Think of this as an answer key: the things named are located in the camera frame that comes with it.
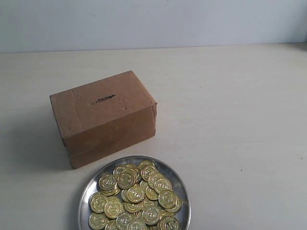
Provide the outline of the gold coin top of pile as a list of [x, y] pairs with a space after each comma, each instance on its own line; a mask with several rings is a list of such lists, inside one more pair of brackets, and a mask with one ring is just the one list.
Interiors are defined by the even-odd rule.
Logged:
[[125, 172], [118, 176], [118, 186], [124, 190], [131, 188], [134, 185], [134, 181], [133, 173]]

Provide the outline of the gold coin on plate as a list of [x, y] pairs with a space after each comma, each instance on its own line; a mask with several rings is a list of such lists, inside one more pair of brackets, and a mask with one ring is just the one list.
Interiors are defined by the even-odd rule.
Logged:
[[176, 205], [177, 195], [171, 190], [164, 190], [159, 194], [158, 201], [163, 208], [172, 208]]
[[104, 207], [105, 215], [110, 219], [116, 219], [123, 212], [123, 204], [118, 200], [109, 200]]

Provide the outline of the gold coin right on plate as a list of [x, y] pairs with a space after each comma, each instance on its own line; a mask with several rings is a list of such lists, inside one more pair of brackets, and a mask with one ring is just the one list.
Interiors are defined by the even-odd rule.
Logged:
[[163, 208], [172, 208], [176, 205], [177, 195], [171, 190], [164, 190], [159, 194], [158, 201]]

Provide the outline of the brown cardboard box with slot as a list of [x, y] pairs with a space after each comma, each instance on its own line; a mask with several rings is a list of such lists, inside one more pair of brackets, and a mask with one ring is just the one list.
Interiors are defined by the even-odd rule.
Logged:
[[74, 169], [156, 133], [157, 102], [131, 70], [49, 98]]

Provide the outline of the gold coin left on plate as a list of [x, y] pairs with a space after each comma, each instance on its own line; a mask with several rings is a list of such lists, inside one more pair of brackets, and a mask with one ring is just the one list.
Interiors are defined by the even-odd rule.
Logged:
[[123, 204], [118, 200], [109, 200], [104, 207], [105, 215], [110, 219], [116, 219], [123, 212]]

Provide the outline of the round steel plate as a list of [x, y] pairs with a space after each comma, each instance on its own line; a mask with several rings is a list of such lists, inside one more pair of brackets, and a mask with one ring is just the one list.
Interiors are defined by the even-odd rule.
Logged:
[[91, 214], [91, 209], [89, 206], [89, 198], [90, 196], [98, 191], [98, 181], [103, 173], [111, 173], [114, 168], [120, 164], [132, 163], [139, 164], [142, 160], [150, 160], [154, 162], [158, 171], [169, 179], [173, 185], [174, 192], [179, 196], [182, 201], [182, 208], [179, 210], [175, 217], [180, 221], [180, 227], [182, 230], [188, 230], [190, 226], [191, 220], [191, 206], [190, 199], [187, 193], [187, 189], [182, 181], [181, 177], [177, 174], [175, 170], [173, 170], [166, 163], [152, 158], [148, 156], [127, 156], [123, 158], [119, 158], [114, 160], [105, 166], [103, 166], [96, 174], [92, 176], [86, 185], [79, 202], [78, 207], [78, 229], [80, 230], [89, 230], [89, 217]]

